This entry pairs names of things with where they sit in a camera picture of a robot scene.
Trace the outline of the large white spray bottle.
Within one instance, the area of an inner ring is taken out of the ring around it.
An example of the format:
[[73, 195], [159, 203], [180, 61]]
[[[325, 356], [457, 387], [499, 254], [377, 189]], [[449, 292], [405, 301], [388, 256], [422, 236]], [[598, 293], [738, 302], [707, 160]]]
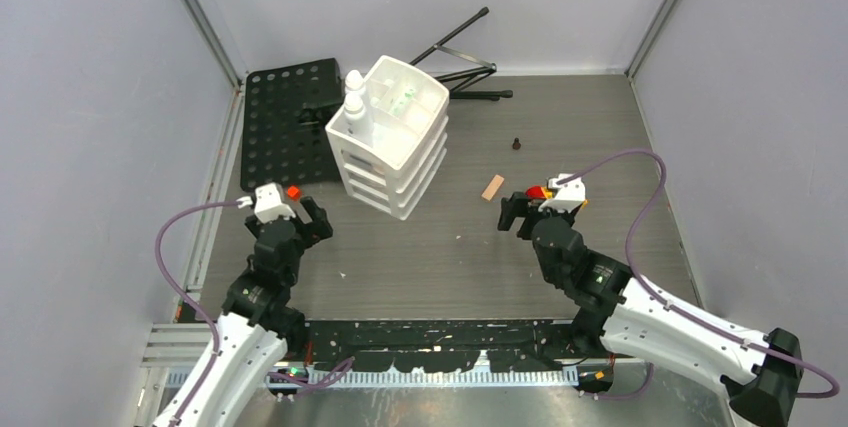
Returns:
[[350, 92], [345, 95], [343, 114], [348, 134], [364, 144], [372, 145], [374, 120], [360, 94]]

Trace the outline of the white plastic drawer organizer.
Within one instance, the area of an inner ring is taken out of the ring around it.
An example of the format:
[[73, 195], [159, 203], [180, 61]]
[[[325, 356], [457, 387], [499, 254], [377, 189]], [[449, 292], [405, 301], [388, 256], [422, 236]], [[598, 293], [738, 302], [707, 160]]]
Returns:
[[343, 105], [325, 126], [347, 194], [407, 219], [447, 153], [449, 90], [404, 61], [383, 55], [362, 75], [374, 120], [372, 145], [351, 137]]

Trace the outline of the small white bottle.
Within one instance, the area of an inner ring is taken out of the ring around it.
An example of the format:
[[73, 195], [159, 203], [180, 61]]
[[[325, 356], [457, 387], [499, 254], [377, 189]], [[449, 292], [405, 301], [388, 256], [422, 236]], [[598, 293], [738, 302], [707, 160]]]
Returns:
[[364, 77], [358, 70], [350, 70], [344, 78], [344, 88], [346, 94], [353, 93], [361, 97], [366, 92]]

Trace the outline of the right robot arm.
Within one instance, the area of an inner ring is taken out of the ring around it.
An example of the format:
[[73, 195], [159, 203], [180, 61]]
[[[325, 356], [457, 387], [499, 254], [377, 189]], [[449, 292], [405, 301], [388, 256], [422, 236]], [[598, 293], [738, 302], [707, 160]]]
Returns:
[[577, 353], [643, 359], [723, 396], [756, 426], [788, 425], [803, 377], [796, 335], [734, 326], [639, 282], [629, 265], [585, 245], [575, 211], [545, 208], [524, 192], [500, 204], [498, 229], [520, 219], [517, 236], [531, 242], [543, 279], [578, 306], [570, 332]]

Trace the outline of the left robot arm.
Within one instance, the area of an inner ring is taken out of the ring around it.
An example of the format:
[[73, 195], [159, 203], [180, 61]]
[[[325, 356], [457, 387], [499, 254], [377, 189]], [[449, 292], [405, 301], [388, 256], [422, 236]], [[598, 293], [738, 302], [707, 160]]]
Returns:
[[245, 225], [254, 247], [245, 270], [228, 288], [217, 319], [180, 286], [174, 288], [209, 326], [211, 339], [154, 425], [233, 426], [274, 365], [305, 352], [305, 316], [288, 303], [302, 256], [331, 238], [333, 228], [312, 197], [292, 201], [305, 210], [306, 219], [283, 200], [267, 203], [257, 194], [237, 200], [237, 206], [253, 210]]

